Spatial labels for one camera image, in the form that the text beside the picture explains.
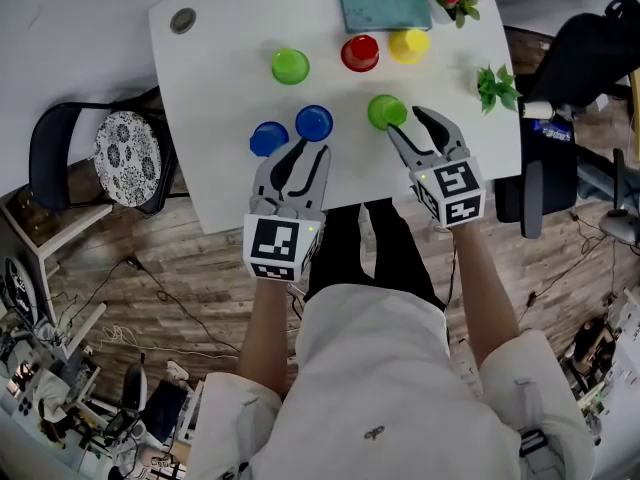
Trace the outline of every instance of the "blue cup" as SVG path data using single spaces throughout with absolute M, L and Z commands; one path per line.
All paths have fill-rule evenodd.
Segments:
M 310 142 L 326 139 L 333 130 L 333 117 L 320 105 L 303 108 L 296 117 L 296 131 Z
M 285 127 L 275 121 L 267 121 L 253 132 L 249 139 L 249 149 L 256 156 L 270 156 L 287 142 L 289 142 L 289 134 Z

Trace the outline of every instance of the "fan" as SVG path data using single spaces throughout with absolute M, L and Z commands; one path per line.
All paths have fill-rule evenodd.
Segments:
M 36 292 L 31 278 L 17 258 L 7 256 L 4 259 L 5 284 L 14 309 L 25 322 L 38 323 Z

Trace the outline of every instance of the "plastic cup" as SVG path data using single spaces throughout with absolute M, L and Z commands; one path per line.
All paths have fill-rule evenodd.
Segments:
M 289 134 L 284 126 L 274 121 L 262 123 L 249 139 L 249 149 L 256 156 L 269 156 L 283 144 L 289 142 Z
M 402 125 L 407 120 L 407 107 L 390 94 L 380 94 L 371 100 L 367 109 L 369 122 L 378 130 L 386 130 L 390 124 Z
M 310 142 L 326 139 L 333 130 L 333 117 L 320 105 L 310 105 L 298 112 L 296 131 Z
M 309 59 L 298 50 L 282 48 L 271 58 L 271 71 L 281 84 L 296 85 L 309 74 Z
M 391 56 L 401 64 L 420 62 L 430 46 L 427 33 L 417 28 L 395 32 L 389 40 Z
M 371 36 L 356 36 L 344 44 L 341 57 L 344 65 L 351 71 L 371 71 L 380 59 L 378 42 Z

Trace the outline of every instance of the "chair backrest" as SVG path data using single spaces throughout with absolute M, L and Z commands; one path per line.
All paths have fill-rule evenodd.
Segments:
M 604 16 L 567 21 L 538 67 L 525 101 L 585 107 L 640 67 L 640 3 L 614 0 Z
M 70 205 L 67 157 L 81 111 L 79 105 L 56 105 L 42 115 L 33 129 L 29 149 L 29 187 L 34 200 L 47 210 L 65 210 Z

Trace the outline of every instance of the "white cube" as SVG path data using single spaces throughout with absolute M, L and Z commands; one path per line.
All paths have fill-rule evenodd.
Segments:
M 297 282 L 318 246 L 322 223 L 246 214 L 243 259 L 251 277 Z
M 484 215 L 486 189 L 473 157 L 412 172 L 411 179 L 420 201 L 445 227 Z

